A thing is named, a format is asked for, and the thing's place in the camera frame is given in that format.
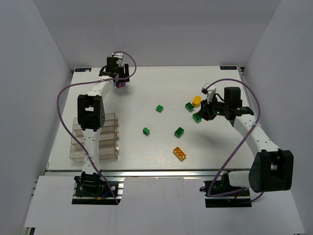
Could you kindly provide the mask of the yellow round lego piece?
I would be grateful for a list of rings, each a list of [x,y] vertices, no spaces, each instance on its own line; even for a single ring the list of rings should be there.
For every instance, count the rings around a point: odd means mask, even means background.
[[[199,95],[194,97],[192,105],[194,107],[199,107],[201,105],[201,97]]]

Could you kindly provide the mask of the purple lego brick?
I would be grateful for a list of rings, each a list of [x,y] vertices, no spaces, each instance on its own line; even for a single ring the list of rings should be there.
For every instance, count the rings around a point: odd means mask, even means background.
[[[115,86],[117,88],[125,87],[126,86],[126,82],[118,82],[118,83],[115,84]]]

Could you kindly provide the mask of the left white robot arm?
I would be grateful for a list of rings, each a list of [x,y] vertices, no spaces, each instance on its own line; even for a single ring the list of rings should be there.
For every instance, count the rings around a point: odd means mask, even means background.
[[[99,138],[105,124],[103,98],[114,86],[124,87],[129,82],[129,65],[123,63],[124,54],[116,52],[107,58],[107,64],[100,69],[98,81],[87,94],[77,98],[78,124],[84,138],[83,175],[99,176]]]

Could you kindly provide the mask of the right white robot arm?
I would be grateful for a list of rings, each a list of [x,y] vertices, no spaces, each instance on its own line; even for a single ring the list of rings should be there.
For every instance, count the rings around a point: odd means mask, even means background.
[[[249,170],[226,171],[218,183],[212,183],[209,196],[222,196],[242,189],[256,193],[290,190],[292,185],[294,156],[289,150],[282,150],[274,144],[249,107],[244,107],[239,87],[226,87],[224,98],[218,101],[216,88],[205,84],[202,93],[207,96],[201,102],[197,115],[204,120],[217,116],[225,117],[243,137],[254,160]]]

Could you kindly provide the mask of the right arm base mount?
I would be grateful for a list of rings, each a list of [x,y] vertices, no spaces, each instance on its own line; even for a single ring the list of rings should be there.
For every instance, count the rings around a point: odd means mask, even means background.
[[[209,195],[209,187],[213,181],[204,181],[199,191],[204,193],[206,208],[249,208],[252,207],[248,190],[239,191],[229,183],[228,172],[224,172],[216,180]]]

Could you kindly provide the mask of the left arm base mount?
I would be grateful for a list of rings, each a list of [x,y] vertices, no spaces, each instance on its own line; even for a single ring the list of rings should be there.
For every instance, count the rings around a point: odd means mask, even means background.
[[[95,173],[75,176],[74,180],[73,205],[118,205],[121,201],[121,182],[108,181],[107,184]]]

